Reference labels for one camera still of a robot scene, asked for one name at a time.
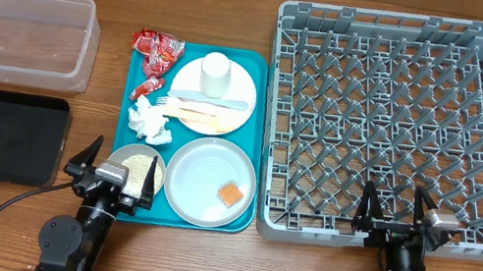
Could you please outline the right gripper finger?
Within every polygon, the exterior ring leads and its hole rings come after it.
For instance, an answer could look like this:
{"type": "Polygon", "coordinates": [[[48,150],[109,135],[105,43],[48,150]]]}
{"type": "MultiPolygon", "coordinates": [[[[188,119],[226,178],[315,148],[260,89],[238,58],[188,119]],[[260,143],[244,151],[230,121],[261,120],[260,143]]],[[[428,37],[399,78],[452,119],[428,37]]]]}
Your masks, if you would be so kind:
{"type": "Polygon", "coordinates": [[[381,208],[382,205],[377,195],[374,182],[369,180],[365,183],[363,194],[352,221],[350,221],[352,228],[369,231],[373,229],[376,220],[381,221],[385,219],[381,208]]]}
{"type": "Polygon", "coordinates": [[[428,210],[438,210],[438,206],[429,195],[427,189],[422,185],[415,188],[413,207],[413,224],[419,228],[422,227],[423,229],[427,227],[427,224],[422,222],[424,208],[427,208],[428,210]]]}

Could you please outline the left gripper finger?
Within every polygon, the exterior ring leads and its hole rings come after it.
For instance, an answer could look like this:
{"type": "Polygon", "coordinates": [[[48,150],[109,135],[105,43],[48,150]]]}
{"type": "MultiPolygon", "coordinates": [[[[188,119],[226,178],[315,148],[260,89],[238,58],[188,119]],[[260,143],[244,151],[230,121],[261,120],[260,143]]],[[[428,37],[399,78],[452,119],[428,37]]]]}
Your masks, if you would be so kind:
{"type": "Polygon", "coordinates": [[[93,161],[96,159],[99,149],[104,142],[104,136],[99,136],[92,144],[84,148],[69,159],[63,170],[71,177],[80,178],[93,170],[93,161]]]}
{"type": "Polygon", "coordinates": [[[158,165],[158,158],[155,156],[152,159],[147,175],[143,181],[143,187],[141,187],[140,199],[152,201],[155,194],[155,171],[158,165]]]}

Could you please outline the small grey bowl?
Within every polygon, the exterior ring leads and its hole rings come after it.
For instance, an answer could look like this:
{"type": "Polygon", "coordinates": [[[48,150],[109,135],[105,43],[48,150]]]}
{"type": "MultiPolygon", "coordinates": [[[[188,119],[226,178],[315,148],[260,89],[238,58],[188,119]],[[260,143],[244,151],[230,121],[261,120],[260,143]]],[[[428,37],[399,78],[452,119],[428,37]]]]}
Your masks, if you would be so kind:
{"type": "Polygon", "coordinates": [[[129,144],[114,151],[109,159],[129,169],[127,191],[140,193],[153,159],[157,157],[154,176],[154,192],[158,193],[165,183],[166,164],[158,151],[144,144],[129,144]]]}

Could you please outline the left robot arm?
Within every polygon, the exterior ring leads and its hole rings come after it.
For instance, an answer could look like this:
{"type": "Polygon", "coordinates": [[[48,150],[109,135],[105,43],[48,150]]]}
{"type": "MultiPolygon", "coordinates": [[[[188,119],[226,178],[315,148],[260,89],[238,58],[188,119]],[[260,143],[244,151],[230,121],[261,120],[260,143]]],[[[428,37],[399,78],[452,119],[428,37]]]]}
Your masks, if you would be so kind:
{"type": "Polygon", "coordinates": [[[75,216],[55,216],[42,226],[34,271],[94,271],[118,214],[133,216],[139,208],[152,207],[158,158],[151,159],[140,196],[131,196],[124,192],[130,173],[127,167],[111,160],[93,165],[102,143],[99,136],[65,165],[64,171],[73,178],[72,190],[82,203],[75,216]]]}

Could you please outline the grey dishwasher rack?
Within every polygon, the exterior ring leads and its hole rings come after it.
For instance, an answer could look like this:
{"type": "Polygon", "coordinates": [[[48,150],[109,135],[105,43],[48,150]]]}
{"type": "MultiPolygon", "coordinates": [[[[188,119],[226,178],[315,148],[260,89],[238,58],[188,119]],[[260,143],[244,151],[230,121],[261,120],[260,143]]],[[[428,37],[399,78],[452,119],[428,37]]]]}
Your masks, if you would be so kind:
{"type": "Polygon", "coordinates": [[[358,246],[367,184],[401,225],[422,186],[459,221],[437,255],[483,261],[483,22],[290,0],[271,58],[261,237],[358,246]]]}

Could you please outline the white rice grains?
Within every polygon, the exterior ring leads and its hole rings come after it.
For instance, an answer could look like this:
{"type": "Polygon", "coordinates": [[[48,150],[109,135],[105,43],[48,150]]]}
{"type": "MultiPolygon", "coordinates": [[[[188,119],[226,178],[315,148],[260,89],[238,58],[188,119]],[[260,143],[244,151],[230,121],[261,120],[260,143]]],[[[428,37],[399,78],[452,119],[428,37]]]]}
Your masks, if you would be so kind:
{"type": "MultiPolygon", "coordinates": [[[[128,179],[128,188],[141,191],[141,187],[143,187],[143,181],[145,176],[147,175],[147,171],[149,170],[150,164],[152,162],[151,156],[146,155],[133,155],[127,157],[123,162],[123,166],[126,166],[129,169],[129,179],[128,179]]],[[[155,170],[155,192],[158,192],[163,187],[163,169],[160,164],[157,165],[157,169],[155,170]]]]}

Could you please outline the crumpled white napkin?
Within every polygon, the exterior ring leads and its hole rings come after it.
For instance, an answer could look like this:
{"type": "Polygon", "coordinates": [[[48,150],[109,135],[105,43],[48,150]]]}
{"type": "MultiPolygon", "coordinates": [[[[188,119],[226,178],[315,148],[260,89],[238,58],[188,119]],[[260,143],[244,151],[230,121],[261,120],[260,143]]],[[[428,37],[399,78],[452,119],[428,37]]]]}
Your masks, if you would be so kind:
{"type": "Polygon", "coordinates": [[[152,106],[145,96],[139,96],[128,112],[129,128],[136,132],[137,138],[144,139],[147,145],[172,142],[172,133],[165,127],[169,120],[163,116],[159,107],[152,106]]]}

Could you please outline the orange sponge cube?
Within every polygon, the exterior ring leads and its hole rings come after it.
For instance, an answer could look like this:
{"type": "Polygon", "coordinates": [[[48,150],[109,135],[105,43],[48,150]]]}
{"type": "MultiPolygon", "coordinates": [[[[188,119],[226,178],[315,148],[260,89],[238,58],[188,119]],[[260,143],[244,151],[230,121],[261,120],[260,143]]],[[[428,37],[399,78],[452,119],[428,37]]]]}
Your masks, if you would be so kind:
{"type": "Polygon", "coordinates": [[[217,192],[217,196],[220,197],[227,208],[236,205],[243,199],[243,193],[234,183],[222,186],[217,192]]]}

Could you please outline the white plastic fork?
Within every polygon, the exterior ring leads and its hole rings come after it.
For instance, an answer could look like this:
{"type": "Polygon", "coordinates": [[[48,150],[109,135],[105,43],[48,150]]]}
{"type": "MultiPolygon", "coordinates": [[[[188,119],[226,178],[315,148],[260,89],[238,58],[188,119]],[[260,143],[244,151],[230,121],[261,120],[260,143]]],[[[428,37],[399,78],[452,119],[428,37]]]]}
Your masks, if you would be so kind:
{"type": "Polygon", "coordinates": [[[185,109],[189,111],[193,111],[195,113],[201,113],[206,115],[212,116],[223,116],[225,117],[228,115],[228,111],[224,108],[220,108],[219,106],[213,106],[213,104],[207,104],[202,102],[190,101],[190,100],[182,100],[178,97],[171,97],[171,96],[160,96],[157,98],[155,102],[156,106],[174,106],[178,107],[179,109],[185,109]]]}

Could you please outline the teal plastic tray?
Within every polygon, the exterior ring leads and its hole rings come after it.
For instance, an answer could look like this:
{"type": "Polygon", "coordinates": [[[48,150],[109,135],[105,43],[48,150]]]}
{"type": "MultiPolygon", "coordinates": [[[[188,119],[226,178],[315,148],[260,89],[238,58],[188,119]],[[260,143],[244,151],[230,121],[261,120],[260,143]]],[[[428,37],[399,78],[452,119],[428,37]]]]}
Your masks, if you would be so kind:
{"type": "Polygon", "coordinates": [[[226,116],[237,125],[226,133],[170,118],[165,128],[172,140],[160,145],[148,144],[129,125],[137,112],[130,94],[146,80],[142,55],[133,55],[110,157],[132,171],[126,185],[132,195],[140,195],[150,162],[157,160],[159,168],[151,209],[141,208],[133,216],[120,214],[120,221],[225,233],[251,224],[263,151],[268,66],[252,50],[226,47],[221,53],[232,66],[229,97],[247,102],[249,108],[226,116]]]}

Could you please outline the yellow plastic spoon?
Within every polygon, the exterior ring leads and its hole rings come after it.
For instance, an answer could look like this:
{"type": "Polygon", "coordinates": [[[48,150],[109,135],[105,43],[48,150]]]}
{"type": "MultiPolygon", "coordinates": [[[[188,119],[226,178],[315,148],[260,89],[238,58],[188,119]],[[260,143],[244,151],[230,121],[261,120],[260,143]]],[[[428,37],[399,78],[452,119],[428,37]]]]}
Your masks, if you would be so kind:
{"type": "Polygon", "coordinates": [[[223,120],[218,116],[212,116],[202,114],[201,112],[195,112],[190,110],[181,109],[174,106],[161,107],[161,111],[164,115],[173,116],[173,118],[195,121],[205,126],[210,126],[216,131],[230,132],[235,129],[234,124],[229,123],[227,120],[223,120]]]}

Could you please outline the small red sauce packet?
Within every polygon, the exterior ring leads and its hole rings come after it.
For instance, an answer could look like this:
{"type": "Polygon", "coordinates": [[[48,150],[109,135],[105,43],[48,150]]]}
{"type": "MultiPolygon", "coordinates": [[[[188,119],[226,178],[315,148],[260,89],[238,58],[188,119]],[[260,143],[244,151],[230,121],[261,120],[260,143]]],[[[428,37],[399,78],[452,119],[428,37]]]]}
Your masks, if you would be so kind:
{"type": "Polygon", "coordinates": [[[164,78],[157,78],[151,76],[144,83],[139,84],[135,89],[133,89],[132,93],[130,94],[130,100],[138,100],[141,96],[147,96],[153,91],[160,89],[165,85],[164,78]]]}

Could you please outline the light blue plastic knife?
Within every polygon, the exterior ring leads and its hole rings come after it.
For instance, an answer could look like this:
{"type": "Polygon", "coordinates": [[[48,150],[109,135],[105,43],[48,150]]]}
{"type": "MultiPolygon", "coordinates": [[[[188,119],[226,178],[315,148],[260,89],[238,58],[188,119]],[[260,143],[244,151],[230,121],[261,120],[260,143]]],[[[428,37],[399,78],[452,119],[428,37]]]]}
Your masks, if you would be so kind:
{"type": "Polygon", "coordinates": [[[245,101],[241,100],[231,100],[231,99],[225,99],[225,98],[214,98],[214,97],[208,97],[204,95],[202,92],[197,92],[197,91],[191,91],[191,90],[186,90],[186,89],[171,89],[167,93],[170,97],[174,98],[180,98],[180,99],[185,99],[185,100],[190,100],[190,101],[196,101],[196,102],[202,102],[202,103],[207,103],[207,104],[213,104],[219,107],[224,107],[224,108],[230,108],[230,109],[236,109],[236,110],[241,110],[245,111],[248,109],[248,104],[245,101]]]}

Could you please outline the clear plastic bin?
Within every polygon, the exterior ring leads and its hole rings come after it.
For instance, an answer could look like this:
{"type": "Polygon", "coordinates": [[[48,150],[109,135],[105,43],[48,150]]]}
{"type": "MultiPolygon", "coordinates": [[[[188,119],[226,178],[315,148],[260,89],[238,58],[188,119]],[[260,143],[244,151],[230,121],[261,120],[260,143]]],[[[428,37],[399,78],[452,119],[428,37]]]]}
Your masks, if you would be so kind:
{"type": "Polygon", "coordinates": [[[93,0],[0,0],[0,82],[83,92],[98,50],[93,0]]]}

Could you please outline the large red snack wrapper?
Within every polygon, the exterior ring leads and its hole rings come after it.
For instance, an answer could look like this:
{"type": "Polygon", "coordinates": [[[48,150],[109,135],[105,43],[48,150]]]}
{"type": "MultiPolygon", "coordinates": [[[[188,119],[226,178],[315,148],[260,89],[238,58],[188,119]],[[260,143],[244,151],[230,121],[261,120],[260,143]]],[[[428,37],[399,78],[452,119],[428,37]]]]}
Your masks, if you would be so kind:
{"type": "Polygon", "coordinates": [[[144,57],[142,70],[147,78],[164,76],[181,59],[186,49],[184,40],[146,27],[133,33],[131,46],[144,57]]]}

